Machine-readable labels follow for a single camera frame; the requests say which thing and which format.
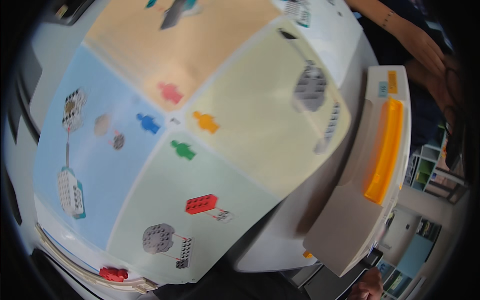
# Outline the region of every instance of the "orange lego piece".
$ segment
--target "orange lego piece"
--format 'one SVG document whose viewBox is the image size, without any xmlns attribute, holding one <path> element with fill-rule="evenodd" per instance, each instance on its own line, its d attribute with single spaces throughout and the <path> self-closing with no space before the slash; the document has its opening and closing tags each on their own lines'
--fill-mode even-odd
<svg viewBox="0 0 480 300">
<path fill-rule="evenodd" d="M 305 257 L 305 258 L 312 258 L 313 255 L 312 255 L 310 252 L 305 251 L 305 252 L 303 253 L 303 257 Z"/>
<path fill-rule="evenodd" d="M 198 120 L 198 127 L 208 130 L 214 134 L 220 126 L 214 122 L 214 117 L 208 114 L 201 114 L 199 111 L 193 112 L 193 117 Z"/>
</svg>

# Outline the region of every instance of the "green minifigure silhouette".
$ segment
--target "green minifigure silhouette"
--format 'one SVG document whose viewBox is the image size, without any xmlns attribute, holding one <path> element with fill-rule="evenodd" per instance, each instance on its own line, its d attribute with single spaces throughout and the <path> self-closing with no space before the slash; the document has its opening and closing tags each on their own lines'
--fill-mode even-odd
<svg viewBox="0 0 480 300">
<path fill-rule="evenodd" d="M 185 144 L 185 143 L 180 143 L 179 144 L 179 142 L 177 142 L 175 140 L 173 140 L 170 144 L 172 145 L 172 147 L 177 149 L 177 154 L 180 157 L 184 157 L 188 160 L 192 160 L 193 157 L 196 155 L 195 152 L 190 150 L 190 145 L 189 144 Z"/>
</svg>

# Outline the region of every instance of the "red lego piece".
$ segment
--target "red lego piece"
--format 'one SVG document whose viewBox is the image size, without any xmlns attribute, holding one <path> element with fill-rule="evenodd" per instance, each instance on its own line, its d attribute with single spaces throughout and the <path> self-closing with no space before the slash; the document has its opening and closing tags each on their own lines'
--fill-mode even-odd
<svg viewBox="0 0 480 300">
<path fill-rule="evenodd" d="M 160 82 L 157 87 L 162 90 L 162 96 L 166 101 L 171 101 L 175 105 L 183 98 L 183 94 L 177 91 L 177 86 L 174 84 L 165 84 Z"/>
<path fill-rule="evenodd" d="M 116 269 L 116 268 L 101 268 L 100 276 L 105 278 L 108 281 L 123 282 L 128 278 L 127 270 Z"/>
<path fill-rule="evenodd" d="M 206 212 L 215 208 L 217 197 L 213 194 L 187 200 L 185 211 L 190 215 Z"/>
</svg>

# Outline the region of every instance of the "yellow panel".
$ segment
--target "yellow panel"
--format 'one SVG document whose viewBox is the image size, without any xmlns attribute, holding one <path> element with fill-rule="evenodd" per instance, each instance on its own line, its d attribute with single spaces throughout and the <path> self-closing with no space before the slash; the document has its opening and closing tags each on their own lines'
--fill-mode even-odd
<svg viewBox="0 0 480 300">
<path fill-rule="evenodd" d="M 369 182 L 364 193 L 368 200 L 377 204 L 382 204 L 395 168 L 402 135 L 402 103 L 389 97 L 382 106 L 380 120 L 377 141 L 375 141 L 379 151 L 377 152 L 374 172 L 369 176 Z"/>
<path fill-rule="evenodd" d="M 388 93 L 396 94 L 398 93 L 396 87 L 396 71 L 388 71 Z"/>
</svg>

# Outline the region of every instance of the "blue panel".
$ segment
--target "blue panel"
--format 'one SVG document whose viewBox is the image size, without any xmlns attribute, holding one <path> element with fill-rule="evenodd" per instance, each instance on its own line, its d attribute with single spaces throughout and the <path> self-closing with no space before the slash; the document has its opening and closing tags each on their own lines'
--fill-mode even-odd
<svg viewBox="0 0 480 300">
<path fill-rule="evenodd" d="M 387 98 L 388 96 L 388 82 L 380 81 L 378 83 L 378 97 Z"/>
<path fill-rule="evenodd" d="M 410 278 L 415 278 L 432 246 L 431 240 L 415 234 L 396 269 Z"/>
</svg>

